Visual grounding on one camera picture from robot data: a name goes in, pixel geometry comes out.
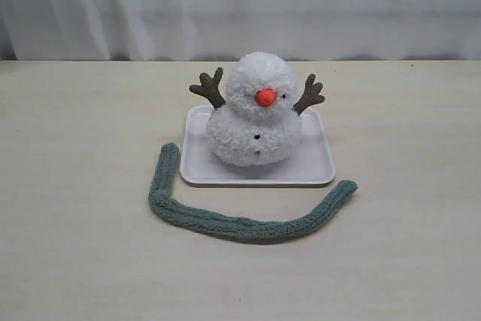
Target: table surface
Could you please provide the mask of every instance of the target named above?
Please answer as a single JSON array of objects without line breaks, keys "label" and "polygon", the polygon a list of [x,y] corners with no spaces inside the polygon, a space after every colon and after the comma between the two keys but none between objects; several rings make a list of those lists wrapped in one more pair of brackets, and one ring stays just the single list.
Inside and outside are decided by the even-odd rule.
[{"label": "table surface", "polygon": [[0,62],[0,319],[475,320],[481,313],[481,62],[295,62],[316,73],[337,167],[326,188],[194,188],[259,220],[352,201],[287,244],[236,244],[149,209],[198,74],[232,62]]}]

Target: carrot nose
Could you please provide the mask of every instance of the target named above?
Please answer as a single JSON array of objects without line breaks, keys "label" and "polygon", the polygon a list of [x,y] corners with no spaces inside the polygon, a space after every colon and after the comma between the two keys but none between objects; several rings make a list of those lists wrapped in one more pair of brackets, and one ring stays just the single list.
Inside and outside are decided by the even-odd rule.
[{"label": "carrot nose", "polygon": [[257,104],[261,107],[269,107],[271,106],[277,98],[277,93],[272,89],[263,89],[259,90],[256,93],[256,101]]}]

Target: green knitted scarf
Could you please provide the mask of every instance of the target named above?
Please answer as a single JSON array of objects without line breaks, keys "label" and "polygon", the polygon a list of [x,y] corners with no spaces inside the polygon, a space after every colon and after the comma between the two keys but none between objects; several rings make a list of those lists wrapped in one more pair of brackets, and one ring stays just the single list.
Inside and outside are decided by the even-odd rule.
[{"label": "green knitted scarf", "polygon": [[178,160],[177,145],[165,144],[148,196],[153,213],[174,226],[229,241],[276,244],[309,235],[331,220],[357,190],[356,183],[342,180],[311,212],[296,220],[256,221],[246,217],[228,217],[187,207],[171,197]]}]

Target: white tray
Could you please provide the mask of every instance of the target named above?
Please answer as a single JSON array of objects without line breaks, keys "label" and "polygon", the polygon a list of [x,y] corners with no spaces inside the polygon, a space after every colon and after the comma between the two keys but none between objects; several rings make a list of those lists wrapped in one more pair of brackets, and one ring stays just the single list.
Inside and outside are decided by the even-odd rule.
[{"label": "white tray", "polygon": [[307,109],[302,116],[301,143],[289,158],[273,165],[227,165],[210,152],[205,126],[212,107],[201,105],[187,114],[180,159],[182,178],[197,185],[321,186],[336,174],[321,116]]}]

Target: brown antler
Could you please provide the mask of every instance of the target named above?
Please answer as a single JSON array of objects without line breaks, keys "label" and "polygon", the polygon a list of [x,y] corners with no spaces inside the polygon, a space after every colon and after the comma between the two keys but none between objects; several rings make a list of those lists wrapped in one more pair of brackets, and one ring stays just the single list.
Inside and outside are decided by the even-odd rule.
[{"label": "brown antler", "polygon": [[321,104],[325,100],[325,96],[320,95],[322,83],[314,84],[315,79],[316,76],[314,74],[310,74],[309,77],[307,77],[304,93],[302,93],[301,99],[294,104],[294,111],[298,112],[299,115],[311,105]]},{"label": "brown antler", "polygon": [[199,75],[201,85],[198,86],[192,84],[189,87],[189,90],[192,93],[206,98],[215,109],[221,108],[225,104],[225,100],[219,92],[219,83],[223,72],[223,69],[218,67],[213,78],[207,73],[201,73],[201,75]]}]

